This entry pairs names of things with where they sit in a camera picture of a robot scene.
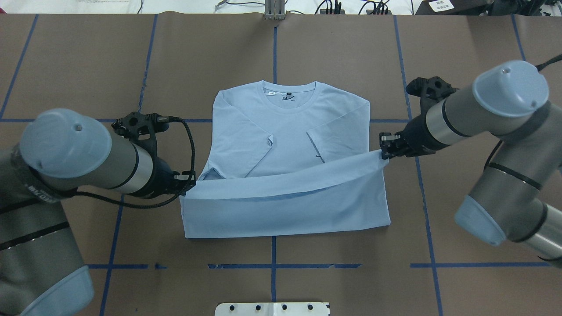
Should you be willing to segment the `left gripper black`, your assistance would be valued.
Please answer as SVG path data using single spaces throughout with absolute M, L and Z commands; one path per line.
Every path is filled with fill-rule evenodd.
M 161 158 L 156 158 L 153 162 L 152 176 L 145 185 L 145 199 L 164 194 L 185 195 L 196 185 L 195 171 L 173 171 Z

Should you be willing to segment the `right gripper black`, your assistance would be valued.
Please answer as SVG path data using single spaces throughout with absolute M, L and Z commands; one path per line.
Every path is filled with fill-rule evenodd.
M 436 144 L 437 142 L 427 129 L 425 117 L 422 115 L 408 122 L 401 132 L 379 134 L 379 146 L 383 160 L 390 160 L 397 156 L 409 158 L 435 154 L 437 152 Z

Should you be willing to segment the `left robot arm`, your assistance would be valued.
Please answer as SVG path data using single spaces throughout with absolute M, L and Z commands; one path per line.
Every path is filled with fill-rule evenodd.
M 182 124 L 190 167 L 157 155 L 156 134 Z M 40 114 L 1 151 L 1 314 L 72 316 L 94 296 L 62 201 L 89 197 L 125 208 L 165 206 L 195 186 L 195 144 L 184 119 L 131 112 L 111 129 L 70 109 Z

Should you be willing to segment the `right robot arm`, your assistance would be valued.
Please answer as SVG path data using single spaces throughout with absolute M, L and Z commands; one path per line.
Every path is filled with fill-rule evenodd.
M 462 89 L 440 77 L 416 78 L 406 93 L 420 98 L 420 114 L 402 131 L 379 134 L 383 159 L 435 154 L 487 132 L 498 139 L 483 173 L 455 214 L 455 222 L 492 246 L 524 245 L 561 268 L 561 211 L 538 198 L 561 172 L 561 108 L 549 100 L 544 68 L 504 62 Z

